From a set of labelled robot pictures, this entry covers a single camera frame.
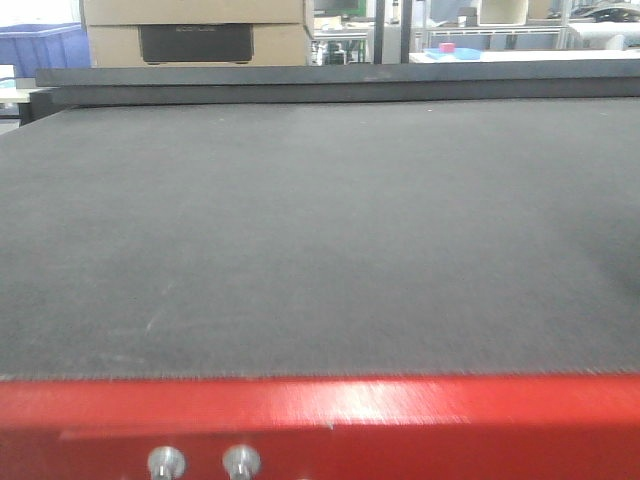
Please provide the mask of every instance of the gray felt surface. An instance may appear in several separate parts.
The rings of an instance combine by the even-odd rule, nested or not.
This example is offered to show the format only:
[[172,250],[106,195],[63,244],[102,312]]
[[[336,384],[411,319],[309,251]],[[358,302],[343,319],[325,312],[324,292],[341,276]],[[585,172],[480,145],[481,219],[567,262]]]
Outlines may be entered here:
[[640,370],[640,100],[68,111],[0,137],[0,373]]

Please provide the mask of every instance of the red machine frame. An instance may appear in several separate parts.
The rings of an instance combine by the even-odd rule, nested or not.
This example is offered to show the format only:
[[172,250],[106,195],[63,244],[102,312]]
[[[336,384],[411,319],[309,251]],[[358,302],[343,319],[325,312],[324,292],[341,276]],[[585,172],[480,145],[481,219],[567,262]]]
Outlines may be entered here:
[[0,383],[0,477],[143,480],[171,445],[184,480],[638,479],[640,375]]

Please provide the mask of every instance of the cutting table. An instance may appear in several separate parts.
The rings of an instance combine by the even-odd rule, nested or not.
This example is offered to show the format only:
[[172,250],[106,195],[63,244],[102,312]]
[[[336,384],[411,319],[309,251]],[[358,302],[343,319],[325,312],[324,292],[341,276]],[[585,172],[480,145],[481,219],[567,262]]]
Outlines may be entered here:
[[163,480],[639,476],[638,118],[129,105],[0,137],[2,477],[144,479],[156,447]]

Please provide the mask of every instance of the silver bolt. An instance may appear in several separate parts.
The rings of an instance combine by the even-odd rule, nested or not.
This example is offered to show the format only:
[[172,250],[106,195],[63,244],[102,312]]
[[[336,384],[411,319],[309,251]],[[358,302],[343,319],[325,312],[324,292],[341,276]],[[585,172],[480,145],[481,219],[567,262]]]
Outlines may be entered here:
[[238,445],[227,450],[222,465],[231,480],[252,480],[260,471],[260,455],[251,447]]
[[187,462],[180,450],[158,447],[149,454],[147,466],[151,480],[177,480],[184,475]]

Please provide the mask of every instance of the monitor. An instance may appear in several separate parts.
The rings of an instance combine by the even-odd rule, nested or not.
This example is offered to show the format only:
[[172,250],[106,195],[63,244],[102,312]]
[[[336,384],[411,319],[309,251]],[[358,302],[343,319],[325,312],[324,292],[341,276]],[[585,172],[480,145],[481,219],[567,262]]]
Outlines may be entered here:
[[315,0],[316,13],[327,15],[360,15],[366,13],[366,0]]

